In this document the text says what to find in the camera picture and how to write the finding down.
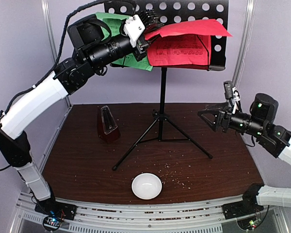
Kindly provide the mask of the left aluminium frame post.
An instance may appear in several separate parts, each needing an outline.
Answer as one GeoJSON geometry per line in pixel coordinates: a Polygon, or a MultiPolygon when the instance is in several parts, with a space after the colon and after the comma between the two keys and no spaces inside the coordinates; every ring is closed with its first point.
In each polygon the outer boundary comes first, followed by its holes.
{"type": "Polygon", "coordinates": [[[51,17],[50,17],[49,1],[41,0],[41,6],[42,6],[42,13],[43,13],[44,22],[46,25],[47,34],[48,34],[50,49],[52,53],[52,59],[55,62],[57,58],[57,49],[56,49],[56,44],[55,44],[55,39],[54,39],[51,17]]]}

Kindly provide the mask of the aluminium front rail base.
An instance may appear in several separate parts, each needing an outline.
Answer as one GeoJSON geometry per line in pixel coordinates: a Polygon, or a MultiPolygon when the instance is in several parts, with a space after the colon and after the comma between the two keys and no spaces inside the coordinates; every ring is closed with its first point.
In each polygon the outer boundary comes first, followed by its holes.
{"type": "Polygon", "coordinates": [[[254,217],[264,219],[255,233],[290,233],[291,229],[281,207],[266,209],[267,216],[258,214],[226,219],[223,205],[241,200],[241,196],[206,201],[121,205],[73,201],[75,218],[65,219],[60,233],[242,233],[240,225],[254,217]]]}

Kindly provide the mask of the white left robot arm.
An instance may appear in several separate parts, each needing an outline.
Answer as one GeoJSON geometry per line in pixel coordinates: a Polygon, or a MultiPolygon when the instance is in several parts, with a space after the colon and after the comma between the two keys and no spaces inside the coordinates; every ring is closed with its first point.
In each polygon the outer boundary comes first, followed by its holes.
{"type": "Polygon", "coordinates": [[[73,56],[56,63],[43,81],[0,113],[0,151],[48,216],[56,217],[60,205],[31,156],[25,128],[50,106],[84,86],[93,75],[104,75],[108,64],[128,54],[142,60],[148,48],[145,33],[151,25],[139,13],[124,20],[115,36],[104,35],[110,28],[94,14],[66,26],[64,33],[74,46],[73,56]]]}

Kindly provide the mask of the white ceramic bowl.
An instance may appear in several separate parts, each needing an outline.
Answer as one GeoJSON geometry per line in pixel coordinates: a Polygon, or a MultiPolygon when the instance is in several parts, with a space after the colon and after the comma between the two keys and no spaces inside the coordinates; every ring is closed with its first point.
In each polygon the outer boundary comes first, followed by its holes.
{"type": "Polygon", "coordinates": [[[142,173],[132,180],[131,189],[136,197],[142,200],[151,200],[161,193],[162,182],[153,173],[142,173]]]}

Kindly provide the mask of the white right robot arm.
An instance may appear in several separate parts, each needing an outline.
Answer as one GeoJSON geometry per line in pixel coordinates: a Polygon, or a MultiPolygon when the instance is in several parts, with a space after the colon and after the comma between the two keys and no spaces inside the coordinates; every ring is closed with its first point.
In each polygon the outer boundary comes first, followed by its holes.
{"type": "MultiPolygon", "coordinates": [[[[233,112],[226,102],[208,105],[197,114],[213,131],[221,127],[223,132],[233,129],[240,134],[248,134],[274,158],[291,165],[291,131],[274,124],[278,106],[271,96],[257,93],[249,114],[233,112]]],[[[223,211],[225,218],[231,219],[262,211],[266,205],[291,208],[291,188],[252,184],[241,201],[223,205],[223,211]]]]}

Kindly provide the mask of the clear plastic metronome cover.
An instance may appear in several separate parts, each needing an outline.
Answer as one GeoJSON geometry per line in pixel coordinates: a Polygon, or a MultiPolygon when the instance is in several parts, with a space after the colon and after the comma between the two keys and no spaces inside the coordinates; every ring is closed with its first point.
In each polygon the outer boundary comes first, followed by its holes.
{"type": "Polygon", "coordinates": [[[118,125],[107,105],[101,107],[101,119],[105,134],[110,134],[118,128],[118,125]]]}

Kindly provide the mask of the black music stand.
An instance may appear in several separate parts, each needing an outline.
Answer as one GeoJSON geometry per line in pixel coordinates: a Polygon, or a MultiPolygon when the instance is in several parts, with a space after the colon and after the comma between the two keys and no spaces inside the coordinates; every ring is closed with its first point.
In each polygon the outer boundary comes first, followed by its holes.
{"type": "MultiPolygon", "coordinates": [[[[223,26],[227,28],[228,22],[228,0],[137,0],[136,12],[145,10],[147,5],[152,5],[152,9],[159,17],[166,16],[165,25],[174,23],[174,18],[179,17],[180,21],[188,20],[189,18],[202,19],[209,17],[214,19],[222,19],[223,26]]],[[[211,37],[211,47],[216,45],[221,46],[219,52],[213,52],[210,57],[210,64],[206,66],[197,65],[194,69],[223,71],[226,65],[226,39],[217,39],[215,36],[211,37]]],[[[190,141],[204,154],[212,159],[213,156],[206,151],[201,145],[194,141],[185,131],[179,128],[165,113],[165,95],[166,95],[166,80],[167,80],[167,66],[161,67],[161,93],[160,93],[160,108],[159,111],[153,111],[154,121],[146,129],[146,131],[137,139],[137,141],[129,148],[123,157],[114,165],[113,171],[116,171],[121,163],[128,157],[128,155],[137,147],[138,144],[157,140],[159,142],[180,142],[190,141]],[[168,122],[176,130],[178,130],[184,138],[180,139],[163,139],[163,125],[168,122]]]]}

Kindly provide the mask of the right aluminium frame post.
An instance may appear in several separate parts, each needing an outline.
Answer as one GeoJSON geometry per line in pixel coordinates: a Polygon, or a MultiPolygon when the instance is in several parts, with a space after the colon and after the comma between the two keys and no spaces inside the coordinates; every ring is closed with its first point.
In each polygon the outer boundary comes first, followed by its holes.
{"type": "Polygon", "coordinates": [[[226,80],[240,89],[245,67],[245,56],[249,49],[254,21],[254,0],[230,0],[228,9],[228,31],[232,34],[226,44],[226,80]]]}

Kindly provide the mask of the red paper sheet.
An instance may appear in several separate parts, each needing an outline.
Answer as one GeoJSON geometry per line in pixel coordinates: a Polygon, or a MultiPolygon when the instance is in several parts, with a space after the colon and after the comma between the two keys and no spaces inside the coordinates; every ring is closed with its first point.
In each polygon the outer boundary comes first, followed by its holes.
{"type": "Polygon", "coordinates": [[[212,36],[232,35],[215,19],[169,24],[147,33],[146,41],[152,42],[147,49],[149,64],[153,67],[208,66],[212,36]]]}

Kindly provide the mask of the dark red wooden metronome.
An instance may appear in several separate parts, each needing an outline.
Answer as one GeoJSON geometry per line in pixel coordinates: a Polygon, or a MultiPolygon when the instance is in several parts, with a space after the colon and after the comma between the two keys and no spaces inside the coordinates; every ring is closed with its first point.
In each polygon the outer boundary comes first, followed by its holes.
{"type": "Polygon", "coordinates": [[[117,141],[121,136],[119,127],[107,105],[97,109],[97,134],[107,144],[117,141]]]}

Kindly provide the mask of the green paper sheet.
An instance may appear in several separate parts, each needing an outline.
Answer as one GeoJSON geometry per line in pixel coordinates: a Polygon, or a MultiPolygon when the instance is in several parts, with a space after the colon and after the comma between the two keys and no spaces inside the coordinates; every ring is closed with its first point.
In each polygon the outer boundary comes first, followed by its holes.
{"type": "MultiPolygon", "coordinates": [[[[96,17],[99,20],[102,20],[104,23],[108,25],[111,30],[112,36],[116,36],[120,34],[120,26],[122,20],[126,20],[129,18],[127,15],[120,14],[111,14],[111,13],[101,13],[96,12],[96,17]]],[[[113,65],[132,67],[136,69],[152,71],[153,66],[150,65],[147,56],[143,58],[141,61],[137,61],[132,53],[127,55],[126,57],[120,58],[112,63],[113,65]]]]}

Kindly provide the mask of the aluminium frame post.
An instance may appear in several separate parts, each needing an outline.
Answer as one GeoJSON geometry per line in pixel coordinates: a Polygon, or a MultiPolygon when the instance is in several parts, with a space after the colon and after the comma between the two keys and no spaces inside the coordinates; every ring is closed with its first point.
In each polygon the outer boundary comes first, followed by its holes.
{"type": "Polygon", "coordinates": [[[228,31],[232,34],[226,44],[226,80],[240,89],[245,67],[245,56],[249,49],[254,21],[254,0],[230,0],[228,9],[228,31]]]}
{"type": "Polygon", "coordinates": [[[42,6],[42,13],[43,13],[44,22],[46,25],[47,34],[48,34],[50,49],[52,53],[52,59],[55,62],[57,58],[57,49],[56,49],[56,44],[55,44],[55,39],[54,39],[51,17],[50,17],[49,1],[41,0],[41,6],[42,6]]]}

